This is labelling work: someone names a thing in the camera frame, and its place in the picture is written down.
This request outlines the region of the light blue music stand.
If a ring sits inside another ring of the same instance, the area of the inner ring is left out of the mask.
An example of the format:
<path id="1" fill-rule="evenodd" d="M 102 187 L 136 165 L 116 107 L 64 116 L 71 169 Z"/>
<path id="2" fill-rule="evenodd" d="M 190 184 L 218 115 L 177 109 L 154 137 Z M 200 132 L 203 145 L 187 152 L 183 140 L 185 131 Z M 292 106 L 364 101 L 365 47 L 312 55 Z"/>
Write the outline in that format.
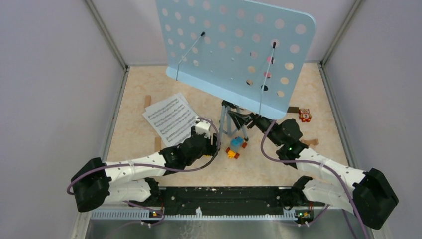
<path id="1" fill-rule="evenodd" d="M 155 4 L 168 77 L 271 120 L 286 115 L 316 32 L 313 16 L 251 0 Z"/>

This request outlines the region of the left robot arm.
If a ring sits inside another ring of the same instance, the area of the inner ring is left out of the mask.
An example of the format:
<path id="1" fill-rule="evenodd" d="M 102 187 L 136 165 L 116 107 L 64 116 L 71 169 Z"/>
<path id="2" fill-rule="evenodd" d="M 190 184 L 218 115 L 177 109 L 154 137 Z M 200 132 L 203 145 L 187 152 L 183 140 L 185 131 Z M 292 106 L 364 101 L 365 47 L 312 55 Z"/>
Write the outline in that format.
<path id="1" fill-rule="evenodd" d="M 67 193 L 73 195 L 78 212 L 88 212 L 103 204 L 120 201 L 159 201 L 157 183 L 152 177 L 189 172 L 188 166 L 203 156 L 216 156 L 219 136 L 194 134 L 176 146 L 149 156 L 106 163 L 101 158 L 89 160 L 72 178 Z"/>

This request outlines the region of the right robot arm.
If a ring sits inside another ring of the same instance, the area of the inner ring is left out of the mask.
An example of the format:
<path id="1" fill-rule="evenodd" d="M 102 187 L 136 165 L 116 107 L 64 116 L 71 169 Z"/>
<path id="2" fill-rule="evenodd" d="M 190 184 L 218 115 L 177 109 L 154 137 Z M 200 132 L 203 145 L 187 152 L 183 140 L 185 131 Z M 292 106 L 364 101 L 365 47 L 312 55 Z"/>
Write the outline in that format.
<path id="1" fill-rule="evenodd" d="M 276 162 L 310 173 L 294 185 L 292 199 L 298 205 L 321 202 L 353 213 L 365 226 L 379 230 L 399 199 L 378 169 L 363 171 L 329 159 L 300 141 L 295 119 L 281 123 L 258 114 L 228 111 L 238 129 L 257 127 L 275 146 Z"/>

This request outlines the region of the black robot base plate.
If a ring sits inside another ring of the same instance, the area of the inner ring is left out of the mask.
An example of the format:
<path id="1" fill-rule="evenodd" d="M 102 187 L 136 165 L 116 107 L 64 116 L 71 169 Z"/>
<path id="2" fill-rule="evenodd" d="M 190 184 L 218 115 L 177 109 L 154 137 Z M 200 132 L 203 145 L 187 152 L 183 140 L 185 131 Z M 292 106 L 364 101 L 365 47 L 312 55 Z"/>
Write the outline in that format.
<path id="1" fill-rule="evenodd" d="M 294 207 L 323 206 L 310 203 L 290 187 L 161 187 L 144 202 L 133 204 L 156 207 L 166 216 L 201 212 L 205 216 L 264 216 L 292 212 Z"/>

